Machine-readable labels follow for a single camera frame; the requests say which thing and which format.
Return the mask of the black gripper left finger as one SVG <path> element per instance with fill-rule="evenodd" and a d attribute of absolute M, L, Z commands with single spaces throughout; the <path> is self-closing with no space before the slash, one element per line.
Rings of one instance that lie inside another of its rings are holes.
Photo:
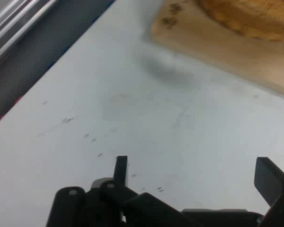
<path fill-rule="evenodd" d="M 127 157 L 116 158 L 113 178 L 88 192 L 60 189 L 54 198 L 48 227 L 192 227 L 193 221 L 149 193 L 126 187 Z"/>

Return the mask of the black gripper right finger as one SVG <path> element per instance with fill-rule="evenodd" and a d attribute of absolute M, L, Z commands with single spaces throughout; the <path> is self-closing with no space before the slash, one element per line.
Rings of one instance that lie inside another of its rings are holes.
<path fill-rule="evenodd" d="M 254 185 L 267 204 L 260 227 L 284 227 L 284 172 L 267 157 L 256 159 Z"/>

